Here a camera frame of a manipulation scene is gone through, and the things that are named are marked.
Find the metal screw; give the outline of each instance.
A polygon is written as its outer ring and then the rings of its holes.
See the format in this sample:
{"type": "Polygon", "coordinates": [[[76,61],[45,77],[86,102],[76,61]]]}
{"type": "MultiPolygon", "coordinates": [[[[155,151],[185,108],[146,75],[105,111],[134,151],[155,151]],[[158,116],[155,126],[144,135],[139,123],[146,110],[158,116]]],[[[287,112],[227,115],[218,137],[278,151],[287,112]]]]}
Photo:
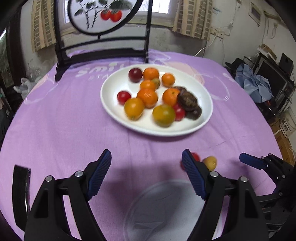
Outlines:
{"type": "Polygon", "coordinates": [[[83,175],[83,171],[77,171],[75,172],[76,177],[81,177],[83,175]]]}
{"type": "Polygon", "coordinates": [[[47,182],[50,182],[50,181],[52,180],[52,176],[47,176],[47,177],[45,178],[45,180],[46,180],[47,182]]]}
{"type": "Polygon", "coordinates": [[[217,176],[219,176],[218,172],[216,172],[216,171],[211,171],[211,172],[210,172],[210,175],[211,175],[212,177],[217,177],[217,176]]]}
{"type": "Polygon", "coordinates": [[[248,179],[244,176],[241,176],[240,180],[243,182],[243,183],[246,183],[248,181],[248,179]]]}

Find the small red tomato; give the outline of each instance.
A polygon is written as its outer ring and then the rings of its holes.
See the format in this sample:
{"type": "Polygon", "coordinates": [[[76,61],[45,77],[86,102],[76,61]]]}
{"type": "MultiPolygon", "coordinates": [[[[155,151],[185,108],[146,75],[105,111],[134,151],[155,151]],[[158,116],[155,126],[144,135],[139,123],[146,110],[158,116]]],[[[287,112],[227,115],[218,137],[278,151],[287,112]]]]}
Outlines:
{"type": "Polygon", "coordinates": [[[108,9],[105,9],[103,11],[101,11],[101,18],[103,20],[108,20],[111,17],[111,11],[109,11],[108,9]]]}
{"type": "Polygon", "coordinates": [[[176,113],[175,121],[181,121],[186,115],[185,110],[179,104],[175,104],[173,109],[176,113]]]}
{"type": "Polygon", "coordinates": [[[128,72],[128,77],[134,83],[137,83],[143,77],[143,72],[139,68],[133,68],[128,72]]]}
{"type": "Polygon", "coordinates": [[[191,154],[193,155],[193,157],[194,157],[194,159],[195,159],[196,161],[200,161],[200,157],[199,157],[199,155],[198,155],[197,153],[192,152],[191,154]]]}
{"type": "Polygon", "coordinates": [[[131,94],[127,91],[120,91],[117,94],[117,100],[119,102],[119,104],[124,105],[125,102],[131,98],[131,94]]]}
{"type": "Polygon", "coordinates": [[[122,12],[119,10],[119,11],[115,11],[115,12],[111,12],[111,20],[113,22],[118,22],[122,17],[122,12]]]}
{"type": "Polygon", "coordinates": [[[183,163],[182,163],[182,160],[180,161],[180,166],[181,166],[182,170],[186,171],[186,170],[185,170],[185,167],[184,167],[184,165],[183,165],[183,163]]]}

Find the blue cloth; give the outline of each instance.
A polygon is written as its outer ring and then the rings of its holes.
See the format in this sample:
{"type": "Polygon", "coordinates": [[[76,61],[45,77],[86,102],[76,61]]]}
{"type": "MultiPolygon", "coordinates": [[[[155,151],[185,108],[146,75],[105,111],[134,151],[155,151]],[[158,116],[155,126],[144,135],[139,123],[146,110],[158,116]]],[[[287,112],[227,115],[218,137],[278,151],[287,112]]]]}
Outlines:
{"type": "Polygon", "coordinates": [[[235,81],[249,94],[255,103],[263,103],[273,97],[268,79],[261,75],[255,76],[246,64],[241,64],[237,68],[235,81]]]}

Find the beige curtain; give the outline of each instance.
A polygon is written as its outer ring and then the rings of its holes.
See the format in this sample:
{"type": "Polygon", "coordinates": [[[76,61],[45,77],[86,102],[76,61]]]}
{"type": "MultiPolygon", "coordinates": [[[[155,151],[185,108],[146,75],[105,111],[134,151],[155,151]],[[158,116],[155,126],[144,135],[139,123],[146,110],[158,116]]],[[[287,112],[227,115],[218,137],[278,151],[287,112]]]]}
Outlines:
{"type": "Polygon", "coordinates": [[[210,40],[213,0],[178,0],[173,31],[210,40]]]}
{"type": "Polygon", "coordinates": [[[34,0],[31,19],[33,52],[56,42],[54,33],[54,0],[34,0]]]}

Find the white oval plate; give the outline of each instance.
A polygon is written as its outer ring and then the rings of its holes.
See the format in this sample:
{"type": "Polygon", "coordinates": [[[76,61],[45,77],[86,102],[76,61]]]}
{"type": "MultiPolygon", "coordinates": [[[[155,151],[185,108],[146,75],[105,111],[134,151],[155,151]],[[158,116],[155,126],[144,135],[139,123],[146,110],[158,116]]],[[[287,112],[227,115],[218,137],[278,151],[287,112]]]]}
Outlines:
{"type": "MultiPolygon", "coordinates": [[[[158,95],[157,105],[162,104],[162,94],[166,89],[166,87],[160,85],[159,89],[156,90],[158,95]]],[[[202,128],[209,121],[213,112],[213,101],[209,92],[195,78],[178,69],[158,64],[136,64],[114,72],[102,85],[101,101],[104,109],[114,120],[127,128],[153,136],[172,137],[192,133],[202,128]],[[152,118],[153,108],[145,109],[139,120],[129,120],[124,113],[123,106],[119,105],[117,101],[117,94],[119,91],[128,91],[132,97],[136,97],[140,89],[140,82],[131,82],[128,78],[128,72],[132,68],[140,68],[144,71],[148,67],[158,69],[160,79],[164,73],[172,73],[176,78],[174,86],[184,86],[198,99],[202,115],[197,120],[184,118],[182,121],[175,121],[167,128],[154,123],[152,118]]]]}

